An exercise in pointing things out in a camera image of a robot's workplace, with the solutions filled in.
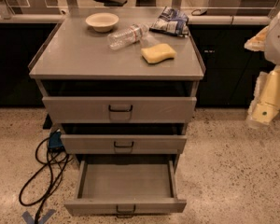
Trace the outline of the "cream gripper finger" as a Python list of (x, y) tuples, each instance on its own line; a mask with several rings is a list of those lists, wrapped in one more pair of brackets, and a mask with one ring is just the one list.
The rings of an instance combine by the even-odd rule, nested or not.
[(247, 110), (246, 124), (249, 128), (257, 129), (268, 126), (276, 117), (279, 110), (274, 106), (260, 101), (260, 95), (265, 87), (268, 74), (260, 72), (254, 89), (254, 99)]
[(265, 40), (266, 40), (268, 30), (269, 30), (268, 26), (260, 30), (256, 35), (254, 35), (252, 38), (248, 39), (245, 42), (244, 48), (252, 51), (264, 51)]

